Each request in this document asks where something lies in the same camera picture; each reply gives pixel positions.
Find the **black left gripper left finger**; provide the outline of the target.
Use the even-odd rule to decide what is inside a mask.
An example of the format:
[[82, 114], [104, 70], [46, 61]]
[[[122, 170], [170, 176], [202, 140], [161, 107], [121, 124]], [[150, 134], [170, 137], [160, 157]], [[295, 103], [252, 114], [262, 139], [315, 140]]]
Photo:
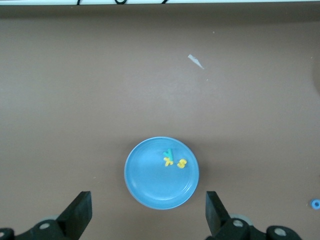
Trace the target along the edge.
[[92, 195], [82, 191], [55, 220], [44, 220], [16, 240], [78, 240], [93, 216]]

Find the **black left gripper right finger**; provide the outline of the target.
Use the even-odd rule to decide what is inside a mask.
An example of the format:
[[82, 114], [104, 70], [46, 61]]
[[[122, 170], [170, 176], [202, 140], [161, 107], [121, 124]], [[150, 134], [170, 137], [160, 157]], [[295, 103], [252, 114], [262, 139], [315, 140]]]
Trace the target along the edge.
[[205, 217], [211, 235], [208, 240], [264, 240], [266, 234], [246, 221], [232, 218], [215, 191], [205, 196]]

